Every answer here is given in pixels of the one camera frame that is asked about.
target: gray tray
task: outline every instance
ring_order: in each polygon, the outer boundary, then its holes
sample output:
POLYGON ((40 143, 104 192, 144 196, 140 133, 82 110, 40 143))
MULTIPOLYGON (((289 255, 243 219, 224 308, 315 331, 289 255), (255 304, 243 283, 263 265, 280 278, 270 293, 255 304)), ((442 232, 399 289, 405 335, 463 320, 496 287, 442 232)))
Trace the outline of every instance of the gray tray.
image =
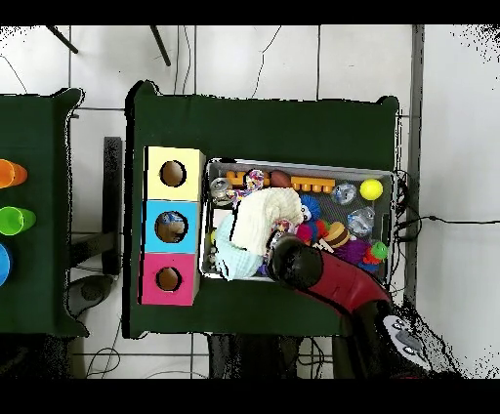
MULTIPOLYGON (((231 204, 227 207, 217 207, 212 202, 210 195, 210 183, 219 177, 225 177, 227 171, 248 171, 252 169, 259 169, 264 172, 270 173, 273 170, 283 171, 290 176, 299 177, 316 177, 334 179, 335 185, 341 183, 351 183, 359 188, 360 184, 366 179, 377 179, 382 183, 384 191, 382 195, 375 201, 367 201, 363 199, 359 193, 355 200, 347 205, 341 206, 333 201, 333 192, 330 194, 315 193, 308 191, 307 193, 313 195, 321 206, 321 219, 326 220, 328 223, 342 222, 347 225, 347 216, 352 211, 371 206, 375 211, 375 224, 371 235, 362 237, 367 241, 383 241, 389 248, 388 259, 379 266, 376 274, 378 279, 386 286, 389 286, 391 260, 394 248, 393 225, 396 222, 396 194, 397 194, 397 180, 396 176, 390 171, 379 170, 360 170, 355 168, 338 168, 317 165, 304 165, 304 164, 288 164, 276 163, 266 161, 249 161, 249 160, 234 160, 235 162, 224 162, 221 158, 213 158, 207 162, 206 171, 204 176, 203 188, 206 191, 205 202, 202 211, 202 229, 201 229, 201 243, 199 250, 199 270, 205 277, 221 277, 208 261, 210 253, 210 231, 213 220, 214 208, 231 209, 231 204)), ((256 274, 242 280, 249 281, 272 281, 266 276, 256 274)))

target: green tablecloth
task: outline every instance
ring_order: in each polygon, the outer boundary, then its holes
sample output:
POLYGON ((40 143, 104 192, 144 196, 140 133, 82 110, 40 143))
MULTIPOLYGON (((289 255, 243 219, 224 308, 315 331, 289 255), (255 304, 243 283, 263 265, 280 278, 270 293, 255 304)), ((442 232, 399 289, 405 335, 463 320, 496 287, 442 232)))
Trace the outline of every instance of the green tablecloth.
POLYGON ((0 158, 28 172, 20 186, 0 189, 0 207, 36 214, 36 225, 14 237, 0 235, 12 252, 11 275, 0 286, 0 332, 86 335, 64 307, 68 269, 68 169, 64 129, 82 92, 52 97, 0 96, 0 158))
POLYGON ((198 148, 207 159, 393 170, 397 109, 394 97, 357 103, 159 96, 150 82, 139 82, 126 102, 125 228, 132 229, 132 237, 125 240, 125 260, 130 259, 131 266, 125 268, 124 334, 340 333, 339 318, 332 309, 275 283, 204 278, 192 307, 138 305, 143 148, 198 148))

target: wooden cube box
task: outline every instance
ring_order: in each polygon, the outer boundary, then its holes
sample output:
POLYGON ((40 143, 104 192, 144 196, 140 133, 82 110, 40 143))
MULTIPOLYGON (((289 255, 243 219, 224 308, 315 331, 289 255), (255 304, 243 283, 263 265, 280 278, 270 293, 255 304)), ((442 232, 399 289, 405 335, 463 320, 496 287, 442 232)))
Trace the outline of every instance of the wooden cube box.
POLYGON ((190 201, 146 202, 146 241, 145 253, 188 253, 195 254, 198 250, 198 234, 200 223, 200 204, 190 201), (185 219, 187 232, 179 242, 166 242, 160 239, 155 231, 155 223, 162 213, 174 212, 185 219))
POLYGON ((192 306, 199 287, 197 257, 191 254, 145 253, 142 274, 142 305, 192 306), (172 269, 180 278, 175 290, 159 286, 159 274, 172 269))
POLYGON ((145 147, 145 171, 147 186, 144 191, 148 200, 198 201, 201 196, 201 182, 205 156, 199 149, 173 148, 163 146, 145 147), (182 168, 180 183, 168 186, 163 169, 170 162, 182 168))

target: colorful cup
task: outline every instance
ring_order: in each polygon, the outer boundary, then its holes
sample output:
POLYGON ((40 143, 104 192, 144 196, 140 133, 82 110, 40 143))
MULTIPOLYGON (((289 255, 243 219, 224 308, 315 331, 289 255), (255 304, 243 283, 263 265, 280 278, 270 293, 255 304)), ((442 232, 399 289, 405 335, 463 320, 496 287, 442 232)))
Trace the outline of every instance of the colorful cup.
POLYGON ((18 186, 27 179, 27 171, 19 164, 0 159, 0 188, 18 186))
POLYGON ((7 277, 11 272, 11 268, 12 268, 11 254, 9 250, 7 250, 7 247, 5 247, 2 243, 0 243, 0 286, 2 286, 7 280, 7 277))
POLYGON ((28 230, 36 222, 32 211, 18 207, 4 207, 0 209, 0 233, 16 235, 28 230))

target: yellow ball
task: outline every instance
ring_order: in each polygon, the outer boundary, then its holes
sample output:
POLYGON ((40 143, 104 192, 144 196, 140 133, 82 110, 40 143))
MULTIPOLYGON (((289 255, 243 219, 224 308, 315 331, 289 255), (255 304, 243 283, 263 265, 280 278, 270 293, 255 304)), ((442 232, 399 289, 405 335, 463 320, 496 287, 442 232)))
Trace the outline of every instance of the yellow ball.
POLYGON ((382 195, 383 187, 378 180, 369 179, 362 182, 359 192, 366 200, 376 200, 382 195))

